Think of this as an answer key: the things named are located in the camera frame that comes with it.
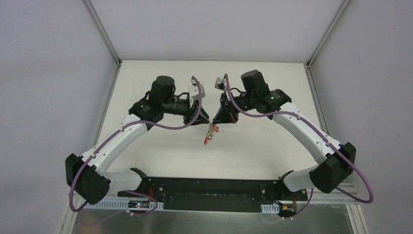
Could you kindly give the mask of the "red handled keyring holder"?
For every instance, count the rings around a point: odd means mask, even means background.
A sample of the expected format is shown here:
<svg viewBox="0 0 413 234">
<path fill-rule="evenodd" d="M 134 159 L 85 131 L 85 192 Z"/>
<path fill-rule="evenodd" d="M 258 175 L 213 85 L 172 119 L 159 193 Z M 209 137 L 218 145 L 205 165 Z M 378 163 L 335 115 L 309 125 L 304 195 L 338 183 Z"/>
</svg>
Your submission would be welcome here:
<svg viewBox="0 0 413 234">
<path fill-rule="evenodd" d="M 210 123 L 209 123 L 209 127 L 208 127 L 208 131 L 207 131 L 207 134 L 206 134 L 206 138 L 205 138 L 205 140 L 204 140 L 204 145 L 205 145 L 205 146 L 208 145 L 209 141 L 212 140 L 212 138 L 213 138 L 213 136 L 214 136 L 214 134 L 215 134 L 215 133 L 212 131 L 212 125 L 213 125 L 213 123 L 210 122 Z"/>
</svg>

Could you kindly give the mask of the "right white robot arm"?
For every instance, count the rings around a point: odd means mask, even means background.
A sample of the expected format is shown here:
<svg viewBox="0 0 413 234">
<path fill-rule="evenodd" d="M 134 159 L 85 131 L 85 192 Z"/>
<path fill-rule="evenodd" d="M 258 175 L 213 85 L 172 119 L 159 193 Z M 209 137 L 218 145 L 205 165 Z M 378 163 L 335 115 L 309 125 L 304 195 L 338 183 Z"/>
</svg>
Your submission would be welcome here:
<svg viewBox="0 0 413 234">
<path fill-rule="evenodd" d="M 268 118 L 288 131 L 313 157 L 314 166 L 288 171 L 276 181 L 277 195 L 290 199 L 303 189 L 316 188 L 329 194 L 337 189 L 354 171 L 356 148 L 347 142 L 340 143 L 313 125 L 298 109 L 291 97 L 281 89 L 271 90 L 258 70 L 241 76 L 244 91 L 232 94 L 227 75 L 218 77 L 214 87 L 222 91 L 220 109 L 214 124 L 236 123 L 239 114 L 255 110 L 256 118 Z"/>
</svg>

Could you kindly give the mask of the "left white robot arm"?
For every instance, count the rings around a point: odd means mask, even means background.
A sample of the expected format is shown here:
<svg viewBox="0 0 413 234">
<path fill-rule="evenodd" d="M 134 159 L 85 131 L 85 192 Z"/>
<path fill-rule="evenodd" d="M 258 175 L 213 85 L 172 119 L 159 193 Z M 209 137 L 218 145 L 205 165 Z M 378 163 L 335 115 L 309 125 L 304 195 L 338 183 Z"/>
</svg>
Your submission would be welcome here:
<svg viewBox="0 0 413 234">
<path fill-rule="evenodd" d="M 182 99 L 175 94 L 173 78 L 158 76 L 142 99 L 128 110 L 121 122 L 103 140 L 77 156 L 65 160 L 69 198 L 79 194 L 87 204 L 96 204 L 107 195 L 131 191 L 136 197 L 148 193 L 149 185 L 135 169 L 108 172 L 121 153 L 152 127 L 181 130 L 191 125 L 208 124 L 202 108 L 206 96 L 203 85 L 191 77 L 188 91 Z"/>
</svg>

